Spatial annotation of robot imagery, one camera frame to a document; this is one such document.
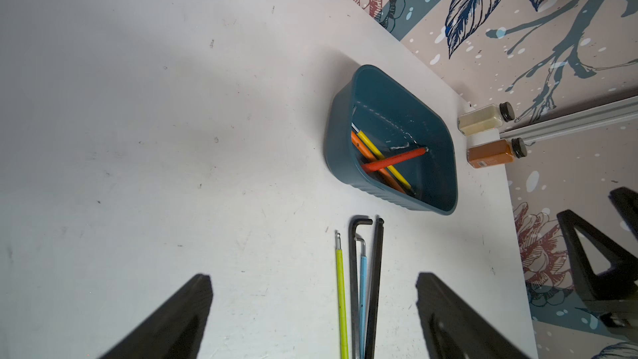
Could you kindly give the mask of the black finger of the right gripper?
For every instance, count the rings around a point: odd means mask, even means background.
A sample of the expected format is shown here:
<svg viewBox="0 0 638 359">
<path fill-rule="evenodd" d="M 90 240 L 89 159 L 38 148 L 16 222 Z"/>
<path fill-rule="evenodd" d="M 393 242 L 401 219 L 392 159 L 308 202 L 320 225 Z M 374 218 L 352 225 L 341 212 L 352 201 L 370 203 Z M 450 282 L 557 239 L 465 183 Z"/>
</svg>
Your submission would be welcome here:
<svg viewBox="0 0 638 359">
<path fill-rule="evenodd" d="M 619 187 L 609 194 L 609 199 L 618 214 L 622 217 L 627 229 L 638 237 L 637 193 L 627 187 Z"/>
<path fill-rule="evenodd" d="M 636 329 L 637 257 L 571 210 L 558 224 L 585 309 L 608 329 Z"/>
</svg>

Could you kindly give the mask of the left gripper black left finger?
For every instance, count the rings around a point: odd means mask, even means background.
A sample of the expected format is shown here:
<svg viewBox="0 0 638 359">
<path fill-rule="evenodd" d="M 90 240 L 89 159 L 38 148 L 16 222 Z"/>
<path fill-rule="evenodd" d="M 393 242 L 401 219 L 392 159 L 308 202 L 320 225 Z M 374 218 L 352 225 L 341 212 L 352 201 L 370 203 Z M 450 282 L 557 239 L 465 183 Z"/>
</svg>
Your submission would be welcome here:
<svg viewBox="0 0 638 359">
<path fill-rule="evenodd" d="M 209 275 L 196 274 L 104 358 L 196 358 L 214 299 Z"/>
</svg>

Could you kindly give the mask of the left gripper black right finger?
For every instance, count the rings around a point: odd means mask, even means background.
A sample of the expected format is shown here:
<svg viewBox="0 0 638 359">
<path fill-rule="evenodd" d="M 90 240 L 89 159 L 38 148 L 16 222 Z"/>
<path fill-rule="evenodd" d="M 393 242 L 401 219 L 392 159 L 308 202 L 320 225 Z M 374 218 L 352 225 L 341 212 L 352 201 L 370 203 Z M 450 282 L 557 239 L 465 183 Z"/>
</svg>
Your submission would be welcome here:
<svg viewBox="0 0 638 359">
<path fill-rule="evenodd" d="M 431 358 L 527 356 L 435 274 L 419 274 L 415 287 L 420 324 Z"/>
</svg>

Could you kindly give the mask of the long black hex key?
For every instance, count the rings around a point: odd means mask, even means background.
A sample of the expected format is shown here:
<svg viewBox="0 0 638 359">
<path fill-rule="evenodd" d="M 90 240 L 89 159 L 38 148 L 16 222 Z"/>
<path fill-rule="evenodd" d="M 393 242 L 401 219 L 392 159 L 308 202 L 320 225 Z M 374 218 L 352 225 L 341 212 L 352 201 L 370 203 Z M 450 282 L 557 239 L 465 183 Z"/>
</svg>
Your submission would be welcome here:
<svg viewBox="0 0 638 359">
<path fill-rule="evenodd" d="M 385 232 L 384 224 L 384 219 L 381 217 L 376 218 L 373 235 L 372 271 L 370 272 L 365 359 L 373 359 L 375 357 L 375 338 L 380 296 L 381 258 Z"/>
</svg>

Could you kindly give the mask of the light blue sleeved hex key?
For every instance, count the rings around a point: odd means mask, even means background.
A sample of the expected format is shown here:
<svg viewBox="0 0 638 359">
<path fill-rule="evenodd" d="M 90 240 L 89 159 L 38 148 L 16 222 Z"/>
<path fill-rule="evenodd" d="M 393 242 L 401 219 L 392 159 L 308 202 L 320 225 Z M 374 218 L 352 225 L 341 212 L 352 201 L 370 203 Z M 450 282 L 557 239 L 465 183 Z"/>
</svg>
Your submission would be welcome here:
<svg viewBox="0 0 638 359">
<path fill-rule="evenodd" d="M 359 305 L 360 305 L 360 358 L 365 357 L 366 337 L 367 337 L 367 246 L 365 239 L 359 234 L 355 234 L 355 241 L 361 245 L 360 252 L 360 282 L 359 282 Z"/>
</svg>

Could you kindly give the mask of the red sleeved hex key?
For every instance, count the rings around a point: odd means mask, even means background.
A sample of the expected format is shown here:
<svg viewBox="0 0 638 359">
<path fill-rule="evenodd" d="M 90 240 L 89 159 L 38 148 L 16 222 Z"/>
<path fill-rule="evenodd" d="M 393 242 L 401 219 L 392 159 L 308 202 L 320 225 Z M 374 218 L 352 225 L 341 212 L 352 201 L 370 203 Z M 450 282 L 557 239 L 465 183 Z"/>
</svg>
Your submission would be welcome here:
<svg viewBox="0 0 638 359">
<path fill-rule="evenodd" d="M 365 171 L 365 173 L 377 172 L 379 170 L 389 168 L 396 164 L 400 164 L 402 162 L 409 161 L 420 156 L 424 156 L 428 152 L 429 152 L 429 149 L 427 147 L 420 147 L 420 148 L 414 149 L 413 151 L 408 151 L 402 154 L 398 154 L 396 156 L 385 158 L 383 160 L 364 164 L 362 166 L 362 169 Z"/>
</svg>

